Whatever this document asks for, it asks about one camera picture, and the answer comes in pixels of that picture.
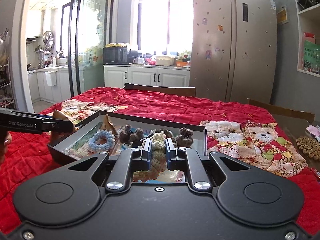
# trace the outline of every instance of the quilted blanket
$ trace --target quilted blanket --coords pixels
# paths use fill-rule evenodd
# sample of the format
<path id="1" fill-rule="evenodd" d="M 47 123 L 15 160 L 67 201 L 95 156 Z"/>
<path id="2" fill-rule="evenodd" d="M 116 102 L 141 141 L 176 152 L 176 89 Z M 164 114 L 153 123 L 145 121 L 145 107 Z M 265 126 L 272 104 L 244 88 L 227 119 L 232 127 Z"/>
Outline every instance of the quilted blanket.
<path id="1" fill-rule="evenodd" d="M 305 203 L 297 223 L 307 232 L 320 230 L 320 185 L 284 132 L 265 109 L 203 98 L 157 92 L 96 88 L 42 112 L 62 110 L 77 123 L 98 110 L 204 125 L 208 151 L 220 151 L 294 181 Z M 12 133 L 13 142 L 0 171 L 0 230 L 9 233 L 20 224 L 12 195 L 22 182 L 59 167 L 48 151 L 49 135 Z"/>

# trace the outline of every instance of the floor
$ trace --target floor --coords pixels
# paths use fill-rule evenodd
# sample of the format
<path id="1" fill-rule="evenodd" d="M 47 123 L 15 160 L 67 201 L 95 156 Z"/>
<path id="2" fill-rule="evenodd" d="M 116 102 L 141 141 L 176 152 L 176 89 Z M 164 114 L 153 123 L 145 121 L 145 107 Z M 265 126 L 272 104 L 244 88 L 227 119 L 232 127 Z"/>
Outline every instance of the floor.
<path id="1" fill-rule="evenodd" d="M 47 109 L 48 107 L 53 106 L 53 104 L 48 103 L 46 101 L 38 101 L 38 102 L 33 103 L 32 105 L 33 105 L 33 111 L 36 114 L 39 114 L 44 109 Z"/>

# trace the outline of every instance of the human hand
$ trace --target human hand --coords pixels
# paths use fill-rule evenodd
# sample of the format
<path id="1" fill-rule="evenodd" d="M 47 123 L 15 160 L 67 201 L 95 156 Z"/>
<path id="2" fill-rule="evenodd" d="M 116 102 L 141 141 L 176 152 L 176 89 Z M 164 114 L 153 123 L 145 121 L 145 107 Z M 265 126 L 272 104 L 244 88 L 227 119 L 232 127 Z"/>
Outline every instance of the human hand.
<path id="1" fill-rule="evenodd" d="M 8 151 L 8 145 L 11 143 L 11 141 L 12 141 L 12 137 L 11 137 L 11 134 L 8 132 L 6 135 L 4 135 L 4 140 L 2 139 L 0 141 L 0 165 L 4 163 L 5 154 Z"/>

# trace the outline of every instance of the wooden chair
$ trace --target wooden chair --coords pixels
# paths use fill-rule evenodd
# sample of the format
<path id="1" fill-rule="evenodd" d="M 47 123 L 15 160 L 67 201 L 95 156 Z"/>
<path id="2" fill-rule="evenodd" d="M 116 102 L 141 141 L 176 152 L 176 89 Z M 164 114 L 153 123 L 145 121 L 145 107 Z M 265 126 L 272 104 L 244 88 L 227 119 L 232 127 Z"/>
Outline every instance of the wooden chair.
<path id="1" fill-rule="evenodd" d="M 269 105 L 259 101 L 252 100 L 250 98 L 248 98 L 248 104 L 264 108 L 268 110 L 270 114 L 278 114 L 294 118 L 305 119 L 309 123 L 313 123 L 313 121 L 315 120 L 315 114 L 309 112 L 291 110 L 280 106 Z"/>
<path id="2" fill-rule="evenodd" d="M 143 85 L 135 85 L 135 84 L 125 83 L 124 89 L 160 92 L 160 93 L 164 93 L 164 94 L 168 94 L 168 95 L 177 95 L 179 97 L 195 97 L 196 96 L 196 88 L 195 87 L 169 88 L 169 87 L 153 87 L 153 86 L 143 86 Z"/>

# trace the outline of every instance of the sliding glass door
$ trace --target sliding glass door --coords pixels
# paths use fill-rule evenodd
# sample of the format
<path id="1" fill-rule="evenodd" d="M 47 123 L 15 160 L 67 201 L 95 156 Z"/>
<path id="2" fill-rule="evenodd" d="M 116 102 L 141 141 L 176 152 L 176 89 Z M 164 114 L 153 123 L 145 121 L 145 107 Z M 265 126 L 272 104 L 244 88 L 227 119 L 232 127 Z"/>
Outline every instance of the sliding glass door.
<path id="1" fill-rule="evenodd" d="M 104 87 L 103 48 L 110 43 L 113 0 L 71 0 L 68 68 L 71 96 Z"/>

